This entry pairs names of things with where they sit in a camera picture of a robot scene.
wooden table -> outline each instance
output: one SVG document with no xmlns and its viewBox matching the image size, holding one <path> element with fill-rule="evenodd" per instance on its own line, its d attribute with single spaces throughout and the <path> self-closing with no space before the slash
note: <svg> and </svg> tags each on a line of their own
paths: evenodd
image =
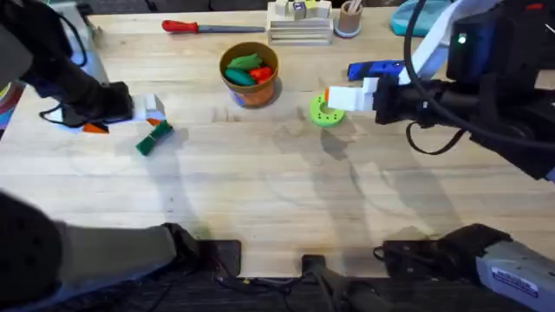
<svg viewBox="0 0 555 312">
<path fill-rule="evenodd" d="M 232 101 L 218 61 L 266 34 L 169 36 L 160 21 L 263 26 L 265 12 L 92 16 L 104 30 L 97 45 L 109 78 L 132 94 L 155 92 L 175 134 L 145 158 L 134 145 L 151 130 L 146 123 L 114 126 L 109 136 L 67 133 L 39 120 L 55 103 L 28 88 L 0 144 L 0 186 L 72 224 L 178 222 L 197 237 L 239 239 L 244 276 L 294 276 L 304 253 L 326 255 L 342 273 L 382 276 L 371 251 L 384 238 L 474 222 L 555 258 L 551 183 L 466 139 L 450 153 L 421 155 L 405 123 L 378 126 L 371 113 L 330 129 L 307 119 L 310 99 L 348 84 L 349 63 L 402 57 L 392 11 L 366 9 L 352 40 L 274 48 L 283 91 L 259 110 Z M 416 140 L 432 148 L 453 133 L 436 128 Z"/>
</svg>

cup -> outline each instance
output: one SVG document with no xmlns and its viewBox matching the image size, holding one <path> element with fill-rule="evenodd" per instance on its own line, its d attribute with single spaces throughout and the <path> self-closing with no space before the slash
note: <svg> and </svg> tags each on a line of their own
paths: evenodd
<svg viewBox="0 0 555 312">
<path fill-rule="evenodd" d="M 354 13 L 350 13 L 349 7 L 352 2 L 353 0 L 346 1 L 341 6 L 339 20 L 335 24 L 336 34 L 343 38 L 354 37 L 361 31 L 362 4 L 356 8 Z"/>
<path fill-rule="evenodd" d="M 225 69 L 232 59 L 240 56 L 258 54 L 264 64 L 271 68 L 272 75 L 264 83 L 244 87 L 225 78 Z M 226 86 L 232 91 L 233 99 L 242 107 L 257 108 L 268 104 L 275 93 L 275 81 L 278 78 L 278 56 L 267 45 L 260 42 L 242 42 L 229 48 L 219 60 L 219 73 Z"/>
</svg>

green ring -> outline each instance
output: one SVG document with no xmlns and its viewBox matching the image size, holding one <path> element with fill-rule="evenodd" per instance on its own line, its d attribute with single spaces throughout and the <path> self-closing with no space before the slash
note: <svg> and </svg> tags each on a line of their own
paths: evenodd
<svg viewBox="0 0 555 312">
<path fill-rule="evenodd" d="M 312 99 L 309 107 L 309 115 L 312 122 L 319 125 L 320 127 L 333 127 L 341 122 L 345 111 L 340 109 L 334 109 L 331 113 L 326 114 L 322 111 L 322 107 L 327 106 L 328 103 L 324 99 L 324 95 Z"/>
</svg>

orange object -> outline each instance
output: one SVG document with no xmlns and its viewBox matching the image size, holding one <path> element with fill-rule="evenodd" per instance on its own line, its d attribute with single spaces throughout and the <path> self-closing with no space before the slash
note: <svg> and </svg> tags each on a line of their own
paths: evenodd
<svg viewBox="0 0 555 312">
<path fill-rule="evenodd" d="M 108 127 L 102 128 L 100 125 L 85 124 L 82 131 L 84 133 L 103 133 L 108 134 Z"/>
<path fill-rule="evenodd" d="M 156 127 L 156 126 L 158 126 L 162 121 L 156 120 L 156 119 L 154 119 L 154 118 L 147 118 L 147 122 L 150 124 L 150 126 Z"/>
</svg>

sticker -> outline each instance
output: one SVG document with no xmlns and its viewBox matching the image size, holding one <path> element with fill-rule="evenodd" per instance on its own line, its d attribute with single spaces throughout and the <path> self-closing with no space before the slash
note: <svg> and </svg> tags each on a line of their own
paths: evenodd
<svg viewBox="0 0 555 312">
<path fill-rule="evenodd" d="M 505 270 L 492 267 L 493 278 L 505 283 L 509 286 L 513 286 L 515 289 L 521 290 L 534 298 L 538 298 L 538 286 L 525 278 L 515 275 L 514 273 L 507 272 Z"/>
</svg>

